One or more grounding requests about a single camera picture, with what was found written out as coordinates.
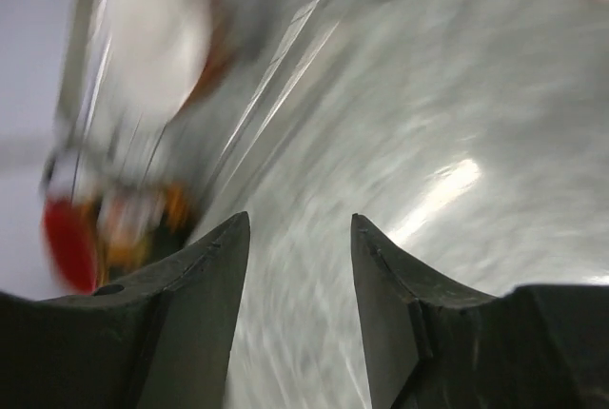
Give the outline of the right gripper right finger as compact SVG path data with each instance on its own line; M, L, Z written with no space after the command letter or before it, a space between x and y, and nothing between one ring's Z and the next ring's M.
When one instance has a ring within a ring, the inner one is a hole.
M376 408L604 408L608 290L524 285L493 297L351 220L351 261Z

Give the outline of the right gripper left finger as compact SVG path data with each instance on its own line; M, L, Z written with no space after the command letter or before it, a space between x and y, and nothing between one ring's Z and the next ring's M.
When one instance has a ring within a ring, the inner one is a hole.
M250 222L91 295L1 297L5 408L219 408L242 299Z

